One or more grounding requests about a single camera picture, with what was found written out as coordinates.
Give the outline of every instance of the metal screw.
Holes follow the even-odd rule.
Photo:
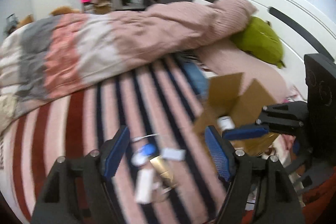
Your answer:
[[[58,162],[59,164],[65,162],[65,157],[64,157],[64,156],[60,156],[60,157],[58,157],[58,158],[57,158],[57,162]]]
[[[245,155],[245,152],[244,152],[244,150],[237,149],[237,150],[236,150],[236,155],[237,155],[238,157],[241,157],[241,156],[244,156],[244,155]]]
[[[275,156],[275,155],[270,156],[269,159],[270,159],[271,161],[273,161],[273,162],[277,162],[277,161],[279,160],[279,158],[278,158],[277,156]]]
[[[91,157],[97,157],[99,155],[99,150],[95,149],[90,152]]]

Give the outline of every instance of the red stripe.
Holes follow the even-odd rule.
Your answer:
[[[83,107],[84,107],[84,90],[80,90],[71,95],[67,128],[65,136],[66,157],[68,159],[80,158],[84,155],[83,145]],[[78,207],[80,209],[88,208],[84,184],[82,179],[76,179],[76,192]]]
[[[68,159],[83,156],[83,101],[84,90],[71,95],[65,135],[65,151]]]
[[[37,115],[33,145],[31,148],[31,170],[35,184],[35,198],[37,199],[46,179],[44,165],[44,138],[49,116],[50,103],[40,107]]]
[[[25,218],[30,222],[31,215],[29,213],[24,190],[23,190],[23,182],[21,175],[21,148],[22,148],[22,139],[23,132],[25,129],[27,115],[22,116],[17,125],[16,130],[16,138],[14,144],[14,152],[13,152],[13,180],[14,180],[14,188],[16,192],[16,198],[19,203],[20,209],[25,216]]]

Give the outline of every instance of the bed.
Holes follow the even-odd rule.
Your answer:
[[[214,1],[215,0],[193,0],[193,2],[202,5],[208,5]],[[329,58],[336,56],[335,23],[306,0],[249,1],[258,9],[255,15],[265,21],[269,21],[283,42],[285,49],[283,61],[286,68],[279,70],[280,74],[290,85],[294,85],[299,90],[303,98],[307,98],[303,56],[304,54],[315,52],[320,52]],[[135,101],[140,105],[139,91],[137,90],[141,90],[141,82],[146,83],[146,81],[149,80],[152,83],[151,88],[157,90],[157,96],[161,100],[161,103],[165,97],[169,98],[162,115],[170,117],[168,118],[170,124],[172,121],[177,121],[176,129],[171,130],[174,136],[170,139],[171,142],[177,143],[179,147],[181,147],[181,143],[178,141],[180,138],[180,141],[183,139],[185,142],[184,144],[182,143],[182,145],[193,147],[190,151],[191,159],[188,163],[188,170],[190,170],[190,172],[186,173],[186,176],[190,177],[193,171],[196,171],[198,174],[198,177],[188,178],[188,181],[198,188],[195,200],[200,201],[202,206],[199,208],[199,212],[196,213],[195,210],[193,210],[195,204],[187,204],[186,200],[188,197],[186,193],[176,193],[176,196],[170,200],[170,203],[164,203],[166,206],[158,205],[157,208],[142,208],[142,211],[128,214],[126,220],[128,223],[135,223],[133,221],[134,219],[141,219],[140,222],[142,223],[144,219],[148,220],[148,217],[151,216],[153,212],[156,212],[157,221],[166,219],[166,223],[183,222],[201,224],[213,218],[214,213],[220,208],[226,192],[222,185],[216,181],[215,172],[213,170],[207,170],[207,167],[201,164],[203,162],[205,166],[207,166],[209,162],[203,155],[204,152],[199,150],[199,143],[190,137],[192,120],[197,114],[201,113],[202,108],[198,98],[200,91],[197,91],[195,88],[198,80],[188,77],[185,73],[187,70],[184,68],[185,65],[187,65],[187,63],[179,63],[175,55],[172,57],[168,56],[144,68],[125,73],[121,76],[121,79],[114,77],[111,80],[106,80],[84,91],[79,91],[71,96],[55,100],[14,122],[14,125],[9,129],[9,131],[13,131],[12,134],[4,134],[1,140],[0,149],[4,165],[0,170],[0,191],[19,221],[28,223],[28,219],[34,208],[36,193],[38,193],[41,188],[43,179],[58,156],[66,154],[67,156],[76,157],[84,155],[92,149],[99,148],[102,141],[113,136],[113,132],[117,129],[116,125],[119,123],[122,124],[123,119],[130,119],[132,115],[137,117],[137,119],[131,119],[132,127],[135,131],[137,125],[139,126],[145,123],[145,120],[148,120],[146,115],[144,116],[143,114],[146,112],[147,107],[148,109],[150,108],[150,106],[146,106],[146,102],[143,104],[142,110],[135,113],[132,112],[132,105],[134,105]],[[212,74],[205,73],[205,75],[210,77]],[[122,97],[122,95],[119,94],[121,86],[125,90],[134,89],[135,91],[134,93],[130,92],[130,95],[124,99],[128,105],[126,109],[122,109],[118,101],[121,100],[119,97]],[[160,88],[158,87],[162,86],[166,86],[166,88],[160,93],[158,91]],[[111,90],[115,94],[115,97],[109,95]],[[151,95],[150,91],[147,90],[144,93],[144,96],[146,96],[148,100],[148,97]],[[98,102],[104,102],[102,98],[107,98],[110,102],[116,100],[114,104],[117,104],[118,107],[111,110],[108,104],[103,103],[100,105]],[[177,109],[179,109],[180,112],[177,111],[173,113],[172,109],[174,107],[169,105],[170,103],[178,105]],[[83,105],[90,105],[95,109],[99,109],[102,114],[99,116],[96,113],[87,113]],[[71,117],[68,116],[70,108],[72,113]],[[107,122],[106,118],[104,119],[104,115],[106,114],[102,112],[102,109],[105,109],[107,112],[115,112],[115,124]],[[148,111],[151,113],[149,116],[160,116],[160,113],[156,113],[153,109]],[[55,128],[48,129],[49,133],[43,137],[43,141],[41,142],[41,140],[38,141],[37,137],[34,137],[33,132],[34,130],[36,131],[36,129],[33,127],[37,119],[44,119],[44,128],[47,127],[48,116],[44,116],[43,118],[43,112],[53,112],[53,125]],[[180,114],[186,117],[187,122],[179,120]],[[55,122],[58,116],[74,121],[73,125],[61,118],[60,121],[57,122],[56,120]],[[54,142],[53,134],[57,133],[56,129],[58,127],[61,132],[67,130],[69,130],[69,132],[75,132],[77,130],[76,125],[79,127],[83,126],[83,117],[86,117],[85,120],[91,121],[91,123],[85,122],[83,131],[80,134],[80,136],[83,136],[81,139],[78,139],[78,136],[74,134],[71,139],[67,139],[66,136],[63,136],[63,138],[56,138],[56,142]],[[102,131],[100,131],[99,134],[98,128],[102,129],[104,127],[108,128],[106,130],[107,133],[101,133]],[[181,135],[174,135],[174,133],[176,133],[175,130],[179,131]],[[18,132],[21,132],[19,139],[15,137]],[[127,165],[127,159],[125,159],[122,164]],[[118,177],[119,182],[115,182],[114,184],[115,187],[118,186],[115,193],[119,197],[124,196],[124,192],[120,190],[122,189],[120,185],[123,183],[120,176]],[[124,187],[127,187],[127,185],[130,186],[132,185],[132,180],[126,181],[125,183],[128,184],[124,185]],[[206,191],[202,191],[204,185],[207,187]],[[132,196],[132,193],[125,193],[125,195]]]
[[[214,0],[193,0],[208,5]],[[255,16],[269,21],[283,42],[286,68],[279,70],[307,98],[303,56],[323,53],[336,57],[336,25],[306,0],[249,0],[258,9]]]

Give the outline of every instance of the blue bottle cap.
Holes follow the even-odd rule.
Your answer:
[[[145,156],[152,156],[156,152],[155,145],[148,143],[142,147],[142,154]]]

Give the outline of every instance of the white cable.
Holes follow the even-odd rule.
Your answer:
[[[134,143],[134,142],[138,142],[138,141],[140,141],[144,138],[151,137],[151,136],[156,136],[156,135],[158,135],[158,133],[150,134],[150,135],[146,135],[146,136],[142,136],[142,137],[136,137],[136,138],[133,138],[131,141]]]

